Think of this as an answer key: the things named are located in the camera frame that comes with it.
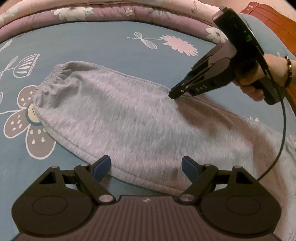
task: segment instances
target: white flower print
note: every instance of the white flower print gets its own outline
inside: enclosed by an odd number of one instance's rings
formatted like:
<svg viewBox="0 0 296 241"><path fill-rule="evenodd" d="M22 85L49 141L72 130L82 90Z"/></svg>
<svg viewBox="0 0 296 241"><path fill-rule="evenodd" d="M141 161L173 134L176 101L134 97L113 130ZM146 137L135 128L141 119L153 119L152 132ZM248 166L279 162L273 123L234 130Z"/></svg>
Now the white flower print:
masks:
<svg viewBox="0 0 296 241"><path fill-rule="evenodd" d="M226 35L220 29L209 26L206 28L206 31L209 33L207 38L216 44L219 42L225 43L225 39L228 40Z"/></svg>
<svg viewBox="0 0 296 241"><path fill-rule="evenodd" d="M93 14L93 7L65 7L54 11L54 15L59 15L59 19L67 19L68 21L76 21L78 19L85 20L86 14Z"/></svg>
<svg viewBox="0 0 296 241"><path fill-rule="evenodd" d="M12 6L6 12L1 14L0 15L0 25L3 25L5 23L5 20L13 18L17 14L18 10L19 10L19 6Z"/></svg>
<svg viewBox="0 0 296 241"><path fill-rule="evenodd" d="M24 87L18 94L17 105L20 108L10 115L4 124L3 133L13 139L26 131L25 143L29 155L43 160L53 152L56 142L45 131L36 116L32 103L32 94L37 86Z"/></svg>
<svg viewBox="0 0 296 241"><path fill-rule="evenodd" d="M182 39L178 39L174 36L162 36L160 39L166 40L166 43L163 43L164 45L172 46L172 49L178 50L179 53L185 53L188 56L196 56L197 55L197 49L193 47L193 45L189 44L187 41L183 41Z"/></svg>
<svg viewBox="0 0 296 241"><path fill-rule="evenodd" d="M128 9L126 10L126 16L130 16L130 15L133 15L133 11L128 7Z"/></svg>
<svg viewBox="0 0 296 241"><path fill-rule="evenodd" d="M256 122L260 122L259 119L258 119L257 117L255 118L255 121L256 121Z"/></svg>

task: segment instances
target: blanket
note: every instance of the blanket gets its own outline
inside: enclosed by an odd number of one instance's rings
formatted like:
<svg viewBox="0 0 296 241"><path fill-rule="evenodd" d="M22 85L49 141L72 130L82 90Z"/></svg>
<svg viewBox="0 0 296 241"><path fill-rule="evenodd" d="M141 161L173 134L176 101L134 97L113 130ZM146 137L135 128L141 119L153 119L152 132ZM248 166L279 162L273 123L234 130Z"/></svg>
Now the blanket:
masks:
<svg viewBox="0 0 296 241"><path fill-rule="evenodd" d="M107 5L115 3L138 3L152 7L160 7L176 13L185 14L194 19L214 26L212 16L219 11L218 7L203 4L197 0L123 0L123 1L95 1L95 0L22 0L5 13L0 15L0 28L18 18L49 9L65 6Z"/></svg>

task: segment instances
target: bracelet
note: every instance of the bracelet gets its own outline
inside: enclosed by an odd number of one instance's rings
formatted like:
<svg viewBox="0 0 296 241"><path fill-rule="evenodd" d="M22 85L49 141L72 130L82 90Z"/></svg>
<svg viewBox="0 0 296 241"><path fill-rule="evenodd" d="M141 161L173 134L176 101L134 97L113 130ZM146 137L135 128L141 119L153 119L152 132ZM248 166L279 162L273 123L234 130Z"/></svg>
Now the bracelet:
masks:
<svg viewBox="0 0 296 241"><path fill-rule="evenodd" d="M291 79L292 79L292 62L287 55L285 56L285 59L287 60L287 66L288 66L288 79L287 79L284 87L288 88L291 83Z"/></svg>

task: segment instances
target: gray fabric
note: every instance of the gray fabric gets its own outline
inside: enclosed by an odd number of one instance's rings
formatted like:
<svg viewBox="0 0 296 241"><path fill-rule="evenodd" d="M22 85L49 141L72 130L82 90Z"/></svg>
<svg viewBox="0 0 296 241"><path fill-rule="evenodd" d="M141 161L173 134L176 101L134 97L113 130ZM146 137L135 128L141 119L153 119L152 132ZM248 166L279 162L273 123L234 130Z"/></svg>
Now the gray fabric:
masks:
<svg viewBox="0 0 296 241"><path fill-rule="evenodd" d="M93 163L110 155L112 176L172 195L190 185L181 170L184 155L222 169L241 165L254 177L276 157L280 133L187 94L172 100L168 92L157 83L73 61L55 67L37 87L33 104L49 135L78 157ZM278 168L265 178L273 192L292 185L285 178L289 170L279 168L286 165L296 168L289 141Z"/></svg>

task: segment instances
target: hand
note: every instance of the hand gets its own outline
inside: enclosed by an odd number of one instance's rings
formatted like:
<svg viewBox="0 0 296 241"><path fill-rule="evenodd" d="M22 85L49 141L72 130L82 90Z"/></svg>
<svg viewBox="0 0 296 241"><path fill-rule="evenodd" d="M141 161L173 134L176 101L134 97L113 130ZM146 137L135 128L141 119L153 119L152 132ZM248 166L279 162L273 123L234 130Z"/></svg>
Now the hand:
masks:
<svg viewBox="0 0 296 241"><path fill-rule="evenodd" d="M264 54L264 58L269 66L271 75L273 76L275 82L280 86L284 86L287 77L287 61L283 57L274 56L271 54ZM265 75L260 65L257 64L252 70L244 74L243 76L237 73L236 79L233 83L239 86L243 93L247 94L254 101L264 100L263 91L256 89L251 84L256 80L263 78Z"/></svg>

